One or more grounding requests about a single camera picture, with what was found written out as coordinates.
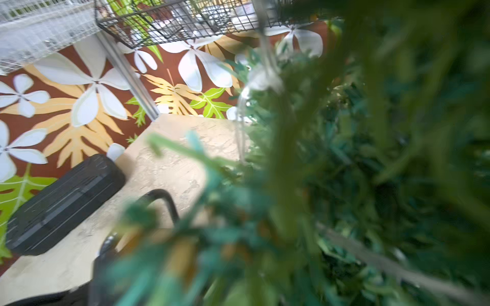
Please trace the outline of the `clear string lights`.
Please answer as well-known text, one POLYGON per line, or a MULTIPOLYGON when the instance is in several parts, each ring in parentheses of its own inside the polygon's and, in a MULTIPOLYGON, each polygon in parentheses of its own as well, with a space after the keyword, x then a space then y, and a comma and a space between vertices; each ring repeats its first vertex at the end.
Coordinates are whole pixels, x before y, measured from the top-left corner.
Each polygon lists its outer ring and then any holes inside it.
POLYGON ((246 133, 245 133, 245 117, 246 117, 246 102, 252 90, 262 91, 273 89, 277 93, 283 90, 283 83, 279 77, 279 70, 275 51, 270 44, 269 38, 265 34, 265 27, 269 25, 269 8, 272 8, 274 1, 253 1, 253 6, 257 16, 258 28, 256 32, 259 36, 260 43, 260 59, 259 67, 251 70, 252 77, 246 83, 242 93, 238 99, 236 113, 236 140, 241 164, 245 164, 246 154, 246 133))

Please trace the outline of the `small green christmas tree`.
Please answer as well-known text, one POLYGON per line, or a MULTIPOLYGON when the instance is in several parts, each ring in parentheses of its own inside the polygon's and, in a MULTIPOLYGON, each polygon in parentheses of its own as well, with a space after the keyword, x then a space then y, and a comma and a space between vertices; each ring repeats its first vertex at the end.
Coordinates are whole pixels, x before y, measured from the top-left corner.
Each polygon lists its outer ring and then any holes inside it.
POLYGON ((245 164, 148 136, 207 181, 182 217, 127 206, 116 305, 489 304, 489 2, 319 2, 265 30, 283 90, 251 91, 245 164))

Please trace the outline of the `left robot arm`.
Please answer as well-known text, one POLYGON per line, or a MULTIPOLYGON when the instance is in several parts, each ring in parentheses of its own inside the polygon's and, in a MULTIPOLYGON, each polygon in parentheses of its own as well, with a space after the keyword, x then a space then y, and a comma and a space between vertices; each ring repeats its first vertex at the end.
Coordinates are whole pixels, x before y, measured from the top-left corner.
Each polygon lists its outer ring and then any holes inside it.
POLYGON ((93 278, 85 284, 60 292, 31 295, 14 301, 7 301, 7 294, 1 294, 2 305, 116 305, 122 302, 122 294, 111 293, 105 280, 108 266, 123 255, 116 249, 122 239, 118 233, 110 234, 102 243, 98 256, 93 262, 93 278))

